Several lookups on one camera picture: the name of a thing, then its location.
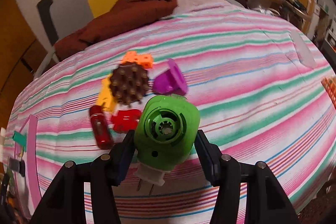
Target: green plug-in device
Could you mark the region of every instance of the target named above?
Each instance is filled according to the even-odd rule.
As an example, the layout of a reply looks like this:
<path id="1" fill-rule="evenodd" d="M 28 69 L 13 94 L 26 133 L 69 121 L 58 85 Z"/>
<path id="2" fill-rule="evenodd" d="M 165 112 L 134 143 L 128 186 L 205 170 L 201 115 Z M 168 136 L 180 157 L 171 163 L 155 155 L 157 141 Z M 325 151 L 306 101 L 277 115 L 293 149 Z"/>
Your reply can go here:
<path id="1" fill-rule="evenodd" d="M 141 180 L 164 184 L 164 174 L 189 156 L 199 124 L 198 109 L 183 96 L 158 95 L 147 102 L 134 134 L 138 189 Z"/>

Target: orange cube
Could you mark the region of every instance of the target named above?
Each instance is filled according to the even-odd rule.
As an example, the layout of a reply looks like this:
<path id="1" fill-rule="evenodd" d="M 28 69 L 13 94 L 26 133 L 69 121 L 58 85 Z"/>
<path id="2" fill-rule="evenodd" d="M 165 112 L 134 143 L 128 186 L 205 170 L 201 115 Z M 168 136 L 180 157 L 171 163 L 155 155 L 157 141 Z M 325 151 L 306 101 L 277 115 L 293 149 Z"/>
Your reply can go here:
<path id="1" fill-rule="evenodd" d="M 153 68 L 153 57 L 150 54 L 140 54 L 138 55 L 136 51 L 128 51 L 121 63 L 125 62 L 135 62 L 138 65 L 143 66 L 145 69 Z"/>

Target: purple toy cup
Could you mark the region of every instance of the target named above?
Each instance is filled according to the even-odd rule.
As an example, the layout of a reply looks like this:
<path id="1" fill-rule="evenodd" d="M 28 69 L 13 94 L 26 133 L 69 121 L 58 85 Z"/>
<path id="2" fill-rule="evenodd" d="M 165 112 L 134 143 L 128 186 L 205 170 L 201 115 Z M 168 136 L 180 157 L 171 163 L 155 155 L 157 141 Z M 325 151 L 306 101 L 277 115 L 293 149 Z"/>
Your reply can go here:
<path id="1" fill-rule="evenodd" d="M 160 94 L 176 93 L 185 95 L 188 85 L 176 62 L 168 59 L 169 70 L 161 73 L 154 79 L 153 91 Z"/>

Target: brown cloth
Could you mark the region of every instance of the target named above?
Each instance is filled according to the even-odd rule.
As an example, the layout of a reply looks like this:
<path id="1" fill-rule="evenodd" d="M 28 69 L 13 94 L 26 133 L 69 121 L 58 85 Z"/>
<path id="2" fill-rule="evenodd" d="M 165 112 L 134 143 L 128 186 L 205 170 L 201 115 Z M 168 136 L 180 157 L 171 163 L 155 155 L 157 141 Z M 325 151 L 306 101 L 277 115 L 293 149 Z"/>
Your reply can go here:
<path id="1" fill-rule="evenodd" d="M 118 0 L 112 9 L 55 44 L 63 60 L 86 47 L 172 14 L 177 0 Z"/>

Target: striped tablecloth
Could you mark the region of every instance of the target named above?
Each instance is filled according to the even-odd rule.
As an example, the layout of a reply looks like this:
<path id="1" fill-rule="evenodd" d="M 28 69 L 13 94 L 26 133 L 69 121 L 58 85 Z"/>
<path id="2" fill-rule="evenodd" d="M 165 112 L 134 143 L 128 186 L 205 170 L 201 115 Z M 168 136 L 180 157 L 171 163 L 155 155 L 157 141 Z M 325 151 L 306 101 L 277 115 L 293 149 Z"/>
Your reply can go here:
<path id="1" fill-rule="evenodd" d="M 95 145 L 88 109 L 98 97 L 101 80 L 126 51 L 152 54 L 151 82 L 173 58 L 185 75 L 186 97 L 199 109 L 200 128 L 209 141 L 238 161 L 265 161 L 299 211 L 335 164 L 336 110 L 320 83 L 323 76 L 334 74 L 331 67 L 303 34 L 317 67 L 302 65 L 291 30 L 296 28 L 282 19 L 222 4 L 108 39 L 59 63 L 25 88 L 15 102 L 7 136 L 20 129 L 29 114 L 38 118 L 37 170 L 43 194 L 64 162 L 88 162 L 104 153 Z M 152 96 L 132 107 L 143 109 Z M 124 137 L 111 132 L 116 142 Z M 10 140 L 5 152 L 13 153 Z M 205 180 L 194 148 L 151 197 L 149 184 L 136 192 L 136 168 L 135 155 L 126 179 L 114 188 L 122 223 L 209 222 L 218 188 Z M 240 200 L 238 223 L 243 223 L 245 184 Z M 85 210 L 87 222 L 93 223 L 89 184 Z"/>

